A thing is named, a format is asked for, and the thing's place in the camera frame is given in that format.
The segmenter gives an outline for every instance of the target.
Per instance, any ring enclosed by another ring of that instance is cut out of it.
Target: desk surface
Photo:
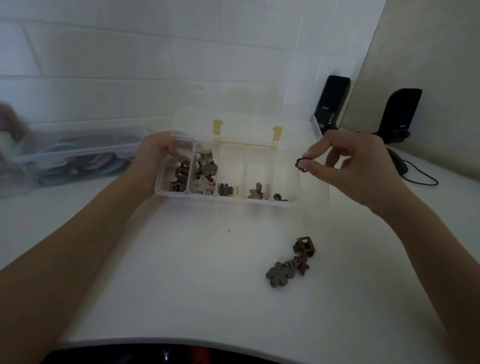
[[[480,185],[399,154],[440,181],[407,184],[479,259]],[[0,267],[109,181],[0,201]],[[334,188],[330,200],[329,208],[299,213],[153,198],[129,221],[60,345],[176,342],[285,363],[452,363],[398,238]],[[300,236],[315,244],[311,269],[271,288],[265,272],[292,256]]]

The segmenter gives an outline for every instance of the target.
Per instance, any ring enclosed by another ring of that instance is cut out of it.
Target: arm
[[[0,362],[36,364],[52,349],[137,207],[153,195],[169,133],[146,137],[137,157],[78,214],[0,271]]]
[[[480,362],[480,265],[401,181],[382,140],[328,131],[300,166],[381,217],[401,240],[440,320],[466,359]],[[348,156],[340,169],[335,164]]]

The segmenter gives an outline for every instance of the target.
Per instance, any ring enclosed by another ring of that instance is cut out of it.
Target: mouse cable
[[[420,172],[421,174],[424,174],[424,175],[427,176],[428,178],[434,180],[435,183],[415,182],[415,181],[409,180],[407,177],[405,177],[405,176],[402,175],[402,177],[405,178],[407,181],[412,182],[412,183],[416,183],[416,184],[422,184],[422,185],[424,185],[424,186],[436,186],[436,185],[438,185],[438,181],[437,181],[435,178],[433,178],[432,176],[429,176],[429,175],[426,174],[425,172],[422,172],[420,169],[418,169],[418,167],[417,167],[415,164],[413,164],[412,162],[409,162],[409,161],[407,161],[407,160],[404,160],[404,159],[402,159],[402,161],[411,164],[412,166],[415,167],[415,169],[416,169],[418,172]]]

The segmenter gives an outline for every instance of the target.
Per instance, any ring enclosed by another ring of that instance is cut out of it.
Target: hand
[[[338,188],[377,215],[412,194],[400,179],[378,136],[329,130],[303,156],[315,159],[330,147],[332,149],[325,165],[304,159],[299,167]],[[340,156],[349,158],[343,161],[340,169],[335,169]]]
[[[161,132],[145,137],[130,167],[122,176],[129,183],[135,183],[145,192],[145,198],[153,196],[163,152],[171,156],[178,154],[175,137],[170,132]]]

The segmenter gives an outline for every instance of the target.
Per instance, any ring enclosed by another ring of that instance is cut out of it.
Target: speaker
[[[408,128],[417,110],[422,90],[402,88],[388,99],[378,131],[385,144],[401,143],[410,136]]]
[[[350,79],[348,77],[328,76],[314,114],[322,134],[325,134],[329,129],[338,129],[336,120],[347,99],[349,90]]]

